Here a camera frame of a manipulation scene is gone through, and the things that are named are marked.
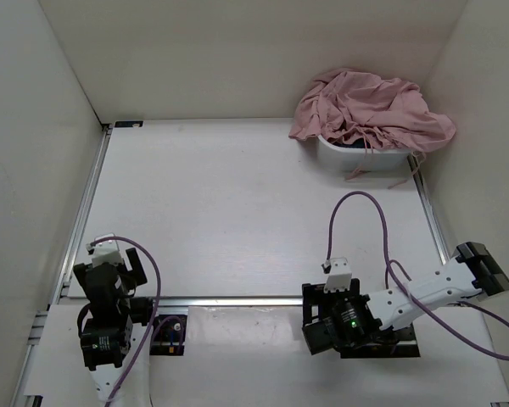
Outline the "pink trousers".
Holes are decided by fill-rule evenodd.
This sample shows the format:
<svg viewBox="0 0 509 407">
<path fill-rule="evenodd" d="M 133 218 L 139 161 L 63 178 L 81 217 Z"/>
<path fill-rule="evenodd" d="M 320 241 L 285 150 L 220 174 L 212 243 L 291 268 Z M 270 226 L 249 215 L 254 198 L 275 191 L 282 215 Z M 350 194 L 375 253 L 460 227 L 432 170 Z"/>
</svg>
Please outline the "pink trousers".
<svg viewBox="0 0 509 407">
<path fill-rule="evenodd" d="M 377 150 L 407 149 L 421 164 L 446 147 L 456 126 L 432 112 L 418 84 L 359 70 L 339 68 L 312 79 L 300 99 L 288 137 L 297 142 L 322 135 L 331 144 L 357 139 Z M 371 172 L 347 172 L 351 181 Z"/>
</svg>

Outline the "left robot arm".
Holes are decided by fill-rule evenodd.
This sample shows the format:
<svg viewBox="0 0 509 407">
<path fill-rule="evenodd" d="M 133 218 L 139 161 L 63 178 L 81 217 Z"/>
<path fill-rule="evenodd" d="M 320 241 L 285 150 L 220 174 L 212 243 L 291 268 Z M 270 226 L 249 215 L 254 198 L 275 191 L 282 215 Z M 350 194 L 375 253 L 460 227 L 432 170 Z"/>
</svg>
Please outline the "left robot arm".
<svg viewBox="0 0 509 407">
<path fill-rule="evenodd" d="M 84 366 L 95 383 L 102 406 L 148 406 L 149 339 L 158 335 L 161 319 L 151 298 L 135 296 L 146 284 L 137 250 L 129 248 L 127 265 L 117 248 L 100 243 L 89 251 L 92 262 L 78 264 L 73 273 L 88 304 L 77 316 Z"/>
</svg>

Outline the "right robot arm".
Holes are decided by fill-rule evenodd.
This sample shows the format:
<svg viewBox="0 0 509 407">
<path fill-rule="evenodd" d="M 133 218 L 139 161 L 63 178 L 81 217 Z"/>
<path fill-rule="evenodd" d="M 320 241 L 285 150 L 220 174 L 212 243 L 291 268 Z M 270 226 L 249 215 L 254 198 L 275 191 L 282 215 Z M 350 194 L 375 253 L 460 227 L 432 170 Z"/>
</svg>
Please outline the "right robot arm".
<svg viewBox="0 0 509 407">
<path fill-rule="evenodd" d="M 322 269 L 325 282 L 302 287 L 302 333 L 311 354 L 333 349 L 343 359 L 415 358 L 415 319 L 509 291 L 509 278 L 481 243 L 460 244 L 425 280 L 373 293 L 361 292 L 345 258 L 328 259 Z"/>
</svg>

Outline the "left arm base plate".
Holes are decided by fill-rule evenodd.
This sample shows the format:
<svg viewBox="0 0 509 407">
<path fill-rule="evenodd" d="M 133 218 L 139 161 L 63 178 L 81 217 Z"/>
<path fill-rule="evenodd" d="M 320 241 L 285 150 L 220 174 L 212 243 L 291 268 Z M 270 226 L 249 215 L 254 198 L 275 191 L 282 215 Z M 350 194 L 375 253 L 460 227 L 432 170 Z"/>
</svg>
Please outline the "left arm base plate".
<svg viewBox="0 0 509 407">
<path fill-rule="evenodd" d="M 183 356 L 187 334 L 187 315 L 158 315 L 153 323 L 151 356 Z"/>
</svg>

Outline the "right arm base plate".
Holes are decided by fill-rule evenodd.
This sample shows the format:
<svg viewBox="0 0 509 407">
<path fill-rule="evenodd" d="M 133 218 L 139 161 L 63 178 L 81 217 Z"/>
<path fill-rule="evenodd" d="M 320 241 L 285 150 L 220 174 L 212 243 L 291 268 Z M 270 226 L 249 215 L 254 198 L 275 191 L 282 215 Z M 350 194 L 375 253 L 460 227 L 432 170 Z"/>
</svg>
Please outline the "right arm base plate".
<svg viewBox="0 0 509 407">
<path fill-rule="evenodd" d="M 419 358 L 420 350 L 414 326 L 410 324 L 398 331 L 366 343 L 359 348 L 339 351 L 341 359 L 407 359 Z"/>
</svg>

